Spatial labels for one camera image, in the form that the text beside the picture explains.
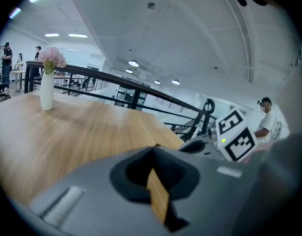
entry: railing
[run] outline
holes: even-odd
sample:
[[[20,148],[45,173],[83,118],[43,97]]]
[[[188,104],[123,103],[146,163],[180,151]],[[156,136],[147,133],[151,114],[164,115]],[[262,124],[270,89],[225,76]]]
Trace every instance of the railing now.
[[[159,98],[157,97],[155,99],[156,102],[160,103],[161,105],[169,108],[169,109],[172,109],[174,112],[176,113],[182,113],[182,112],[185,112],[188,110],[188,108],[184,107],[184,106],[181,106],[181,105],[178,105],[178,104],[175,104],[175,103],[172,103],[171,101],[168,101],[168,100],[164,100],[162,98]]]
[[[43,64],[41,62],[27,61],[27,67],[26,67],[26,73],[25,73],[25,83],[24,83],[24,92],[25,93],[32,92],[34,89],[34,85],[41,84],[42,78],[33,77],[33,75],[34,75],[33,71],[35,69],[39,69],[39,68],[42,68],[42,70],[44,69]],[[138,83],[135,83],[135,82],[132,82],[132,81],[108,74],[108,73],[103,73],[103,72],[99,72],[99,71],[95,71],[95,70],[91,70],[91,69],[87,69],[87,68],[82,68],[82,67],[78,67],[78,66],[73,66],[73,65],[67,65],[65,68],[58,67],[56,69],[56,71],[62,72],[62,73],[69,73],[68,76],[63,76],[64,79],[67,80],[66,85],[63,85],[63,84],[54,85],[54,88],[60,89],[61,93],[67,93],[67,94],[73,93],[74,96],[80,95],[80,94],[93,96],[93,97],[97,97],[100,99],[109,100],[109,101],[112,101],[117,104],[122,104],[131,109],[152,110],[152,111],[162,112],[162,113],[166,113],[166,114],[170,114],[170,115],[175,115],[175,116],[178,116],[181,118],[190,119],[190,122],[188,122],[188,125],[166,123],[167,125],[174,126],[174,129],[172,129],[172,130],[175,131],[176,134],[181,135],[181,138],[184,141],[186,141],[192,137],[192,134],[194,133],[194,131],[200,121],[203,122],[203,128],[202,128],[201,133],[206,133],[207,129],[208,129],[208,125],[209,125],[209,120],[211,118],[215,119],[213,116],[211,116],[205,110],[198,109],[192,105],[182,102],[182,101],[180,101],[174,97],[171,97],[167,94],[164,94],[160,91],[156,91],[149,87],[145,87]],[[78,87],[78,83],[77,84],[74,83],[75,80],[82,81],[82,83],[79,83],[82,86]],[[96,81],[96,84],[91,86],[91,87],[94,87],[94,89],[91,89],[91,91],[88,90],[90,88],[89,87],[90,80]],[[100,84],[100,88],[107,86],[107,83],[113,83],[113,84],[117,84],[123,88],[133,89],[134,94],[133,94],[132,100],[131,101],[120,100],[120,99],[116,99],[116,98],[112,98],[112,97],[107,97],[107,96],[104,96],[101,94],[93,93],[92,91],[95,91],[95,88],[97,89],[97,85],[98,85],[97,83]],[[195,118],[191,118],[188,116],[183,116],[181,114],[168,112],[168,111],[156,109],[153,107],[145,106],[143,104],[139,104],[138,99],[139,99],[139,96],[141,93],[150,94],[150,95],[156,96],[157,98],[161,98],[162,100],[170,102],[171,105],[172,104],[179,105],[179,106],[182,106],[182,108],[195,111],[197,113],[197,115]]]

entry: person in black shirt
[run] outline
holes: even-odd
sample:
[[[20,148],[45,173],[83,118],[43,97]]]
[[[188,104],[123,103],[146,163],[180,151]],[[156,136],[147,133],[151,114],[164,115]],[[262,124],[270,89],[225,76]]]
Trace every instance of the person in black shirt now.
[[[35,61],[38,61],[38,55],[39,55],[39,52],[40,52],[41,49],[42,48],[40,46],[36,47],[36,54],[35,54],[35,59],[34,59]],[[34,72],[34,74],[33,74],[34,77],[40,77],[41,76],[39,74],[39,69],[34,69],[33,72]]]
[[[9,42],[6,42],[3,49],[3,57],[1,57],[2,60],[2,83],[6,85],[7,88],[9,88],[9,76],[12,66],[12,50],[10,48]]]

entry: white t-shirt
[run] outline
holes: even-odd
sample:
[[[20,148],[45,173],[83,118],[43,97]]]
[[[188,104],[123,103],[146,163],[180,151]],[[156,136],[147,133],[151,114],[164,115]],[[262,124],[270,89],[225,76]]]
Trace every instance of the white t-shirt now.
[[[256,131],[262,130],[263,128],[269,130],[268,135],[264,136],[264,137],[258,137],[258,143],[266,143],[270,141],[271,138],[271,133],[272,133],[272,128],[274,127],[274,123],[275,123],[275,114],[272,110],[270,110],[265,118],[263,118],[259,124],[259,127],[257,128]]]

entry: man in white shirt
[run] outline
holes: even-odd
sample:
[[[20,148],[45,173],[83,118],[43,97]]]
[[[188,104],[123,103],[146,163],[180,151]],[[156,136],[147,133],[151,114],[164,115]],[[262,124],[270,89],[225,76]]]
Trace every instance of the man in white shirt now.
[[[259,127],[255,132],[255,136],[257,137],[258,143],[266,143],[270,141],[276,117],[271,110],[272,103],[268,97],[262,99],[260,106],[262,111],[266,113],[266,116],[260,122]]]

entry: white cube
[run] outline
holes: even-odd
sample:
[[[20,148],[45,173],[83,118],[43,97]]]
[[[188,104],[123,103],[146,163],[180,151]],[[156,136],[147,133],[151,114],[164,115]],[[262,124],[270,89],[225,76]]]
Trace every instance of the white cube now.
[[[217,147],[227,161],[241,162],[257,147],[257,138],[237,108],[215,121]]]

